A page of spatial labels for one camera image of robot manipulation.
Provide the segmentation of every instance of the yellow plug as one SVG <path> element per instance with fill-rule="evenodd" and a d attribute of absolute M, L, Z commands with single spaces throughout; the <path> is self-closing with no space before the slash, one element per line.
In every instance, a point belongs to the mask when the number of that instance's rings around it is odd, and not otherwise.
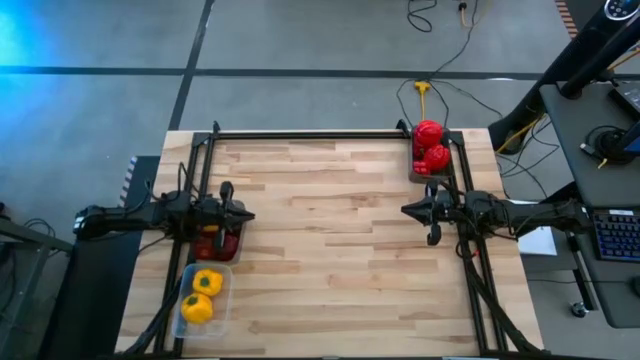
<path fill-rule="evenodd" d="M 424 105 L 424 93 L 427 92 L 427 90 L 431 89 L 431 84 L 429 84 L 426 81 L 416 81 L 413 83 L 413 86 L 416 87 L 416 90 L 418 90 L 418 92 L 420 93 L 420 107 L 422 110 L 422 118 L 421 120 L 426 120 L 426 113 L 425 113 L 425 105 Z"/>

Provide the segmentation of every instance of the white paper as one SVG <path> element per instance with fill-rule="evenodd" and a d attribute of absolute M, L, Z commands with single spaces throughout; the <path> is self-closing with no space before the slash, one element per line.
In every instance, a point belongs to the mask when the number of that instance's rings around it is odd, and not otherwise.
<path fill-rule="evenodd" d="M 531 201 L 511 200 L 514 204 L 535 204 Z M 551 227 L 541 226 L 518 238 L 520 254 L 557 256 Z"/>

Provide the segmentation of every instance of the blue backlit keyboard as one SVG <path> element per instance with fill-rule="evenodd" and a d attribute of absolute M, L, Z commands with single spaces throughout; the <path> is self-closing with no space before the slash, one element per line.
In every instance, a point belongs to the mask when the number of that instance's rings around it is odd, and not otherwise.
<path fill-rule="evenodd" d="M 601 259 L 640 262 L 640 216 L 630 211 L 595 213 L 593 222 Z"/>

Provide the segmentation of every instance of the black desk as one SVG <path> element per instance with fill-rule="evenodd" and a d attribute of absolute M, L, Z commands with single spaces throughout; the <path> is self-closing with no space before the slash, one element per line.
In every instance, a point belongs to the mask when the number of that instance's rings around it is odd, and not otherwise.
<path fill-rule="evenodd" d="M 597 169 L 597 161 L 580 150 L 587 133 L 596 126 L 614 125 L 628 128 L 631 120 L 608 98 L 612 86 L 594 84 L 583 89 L 577 100 L 564 98 L 555 85 L 540 90 L 547 113 L 556 130 L 575 186 L 584 204 L 590 208 L 640 207 L 640 159 L 626 166 Z M 640 327 L 640 297 L 627 284 L 597 281 L 628 281 L 640 276 L 640 264 L 601 261 L 596 258 L 589 235 L 577 236 L 577 243 L 587 266 L 602 310 L 609 325 L 615 328 Z"/>

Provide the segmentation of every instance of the yellow bell pepper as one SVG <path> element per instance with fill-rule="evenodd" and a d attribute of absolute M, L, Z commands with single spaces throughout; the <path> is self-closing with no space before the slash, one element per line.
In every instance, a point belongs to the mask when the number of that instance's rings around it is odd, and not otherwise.
<path fill-rule="evenodd" d="M 213 302 L 203 294 L 193 293 L 182 301 L 180 312 L 191 324 L 204 324 L 213 317 Z"/>
<path fill-rule="evenodd" d="M 211 269 L 202 269 L 193 278 L 193 290 L 205 295 L 215 296 L 222 289 L 223 276 Z"/>

